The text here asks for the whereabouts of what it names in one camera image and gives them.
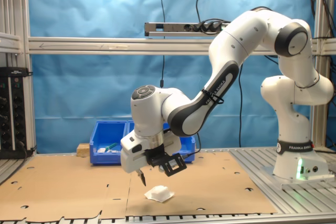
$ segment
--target blue bin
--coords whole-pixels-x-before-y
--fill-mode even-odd
[[[168,129],[169,125],[167,123],[163,124],[163,129]],[[128,121],[127,123],[127,134],[134,130],[134,122]],[[189,136],[189,137],[180,137],[181,140],[181,150],[179,153],[181,155],[189,154],[195,152],[196,144],[195,144],[195,137]],[[191,163],[195,160],[195,155],[191,155],[190,157],[187,157],[184,161],[186,163]]]
[[[95,165],[120,165],[121,139],[126,135],[127,121],[97,121],[90,139],[90,162]],[[113,151],[98,153],[97,150],[113,143]]]

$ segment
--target blue backdrop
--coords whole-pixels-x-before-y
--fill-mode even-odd
[[[197,22],[196,0],[163,0],[166,22]],[[313,27],[309,0],[199,0],[201,20],[232,20],[256,6],[268,6]],[[29,0],[32,36],[144,38],[145,22],[162,22],[160,0]],[[159,86],[162,56],[33,55],[36,136],[40,153],[74,152],[89,142],[96,120],[128,120],[130,95],[144,84]],[[206,56],[166,56],[165,87],[193,98],[211,74]],[[263,56],[246,60],[242,73],[242,146],[275,146],[273,109],[260,85],[280,74]],[[205,148],[237,147],[240,92],[227,92],[200,135]],[[309,107],[299,108],[309,115]]]

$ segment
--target white cloth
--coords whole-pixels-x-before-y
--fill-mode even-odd
[[[147,199],[152,199],[162,203],[173,197],[174,194],[175,193],[170,191],[166,186],[154,186],[145,193],[145,196]]]

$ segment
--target cardboard sheet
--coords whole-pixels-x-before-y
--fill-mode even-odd
[[[192,165],[171,177],[157,168],[145,167],[142,171],[147,186],[132,174],[127,216],[276,212],[229,153],[197,154]],[[167,186],[175,195],[164,203],[146,199],[144,193],[158,185]]]
[[[91,166],[89,160],[34,157],[0,186],[0,220],[50,222],[94,218],[99,212],[124,218],[130,174],[120,166]]]
[[[0,220],[89,219],[100,212],[101,219],[276,212],[228,153],[201,153],[171,177],[157,167],[142,170],[146,187],[136,173],[127,174],[120,166],[92,166],[88,157],[34,157],[0,186]],[[167,186],[175,196],[164,203],[146,199],[144,193],[157,185]]]

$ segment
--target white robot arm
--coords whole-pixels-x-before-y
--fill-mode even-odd
[[[194,135],[201,129],[214,107],[223,102],[241,64],[258,45],[279,55],[279,68],[284,74],[267,78],[261,86],[262,96],[277,112],[278,141],[311,146],[308,119],[295,112],[292,105],[328,103],[333,85],[313,66],[308,24],[259,8],[237,17],[213,40],[209,48],[212,75],[193,100],[174,88],[148,85],[133,92],[134,130],[121,140],[122,168],[128,173],[137,171],[143,182],[140,168],[147,164],[160,166],[168,176],[186,169],[180,154],[173,155],[181,148],[179,136]],[[164,122],[170,130],[163,130]],[[291,153],[286,149],[280,155]]]

